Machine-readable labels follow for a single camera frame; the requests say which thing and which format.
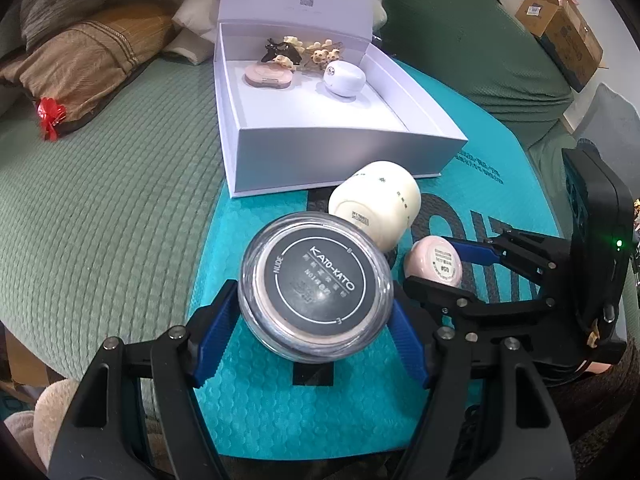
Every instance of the metal bolt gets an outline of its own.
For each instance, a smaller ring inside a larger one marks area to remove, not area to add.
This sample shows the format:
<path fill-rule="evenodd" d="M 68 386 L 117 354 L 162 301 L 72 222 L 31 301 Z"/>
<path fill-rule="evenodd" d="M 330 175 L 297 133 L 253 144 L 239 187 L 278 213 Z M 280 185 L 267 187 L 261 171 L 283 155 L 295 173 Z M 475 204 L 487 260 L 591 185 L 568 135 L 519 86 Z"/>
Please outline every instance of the metal bolt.
<path fill-rule="evenodd" d="M 441 326 L 436 333 L 440 339 L 444 339 L 445 341 L 453 339 L 453 336 L 456 335 L 456 331 L 449 326 Z"/>
<path fill-rule="evenodd" d="M 509 350 L 518 350 L 520 348 L 520 342 L 514 337 L 508 337 L 504 340 L 504 345 Z"/>
<path fill-rule="evenodd" d="M 102 348 L 104 348 L 105 350 L 113 350 L 119 344 L 120 342 L 118 341 L 118 338 L 111 336 L 102 342 Z"/>
<path fill-rule="evenodd" d="M 171 339 L 182 339 L 187 335 L 187 329 L 182 325 L 172 326 L 169 329 L 169 337 Z"/>

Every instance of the white box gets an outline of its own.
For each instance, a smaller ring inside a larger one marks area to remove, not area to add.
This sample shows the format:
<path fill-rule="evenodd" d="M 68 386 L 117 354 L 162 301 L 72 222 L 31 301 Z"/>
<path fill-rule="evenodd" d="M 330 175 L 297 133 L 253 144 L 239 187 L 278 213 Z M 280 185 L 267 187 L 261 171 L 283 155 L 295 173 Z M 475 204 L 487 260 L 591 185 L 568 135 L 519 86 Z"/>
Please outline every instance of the white box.
<path fill-rule="evenodd" d="M 220 0 L 214 75 L 231 196 L 333 186 L 374 160 L 438 176 L 464 146 L 440 105 L 370 44 L 372 9 L 372 0 Z M 342 42 L 342 58 L 367 76 L 363 91 L 331 94 L 319 71 L 295 72 L 286 89 L 246 83 L 266 40 L 284 36 Z"/>

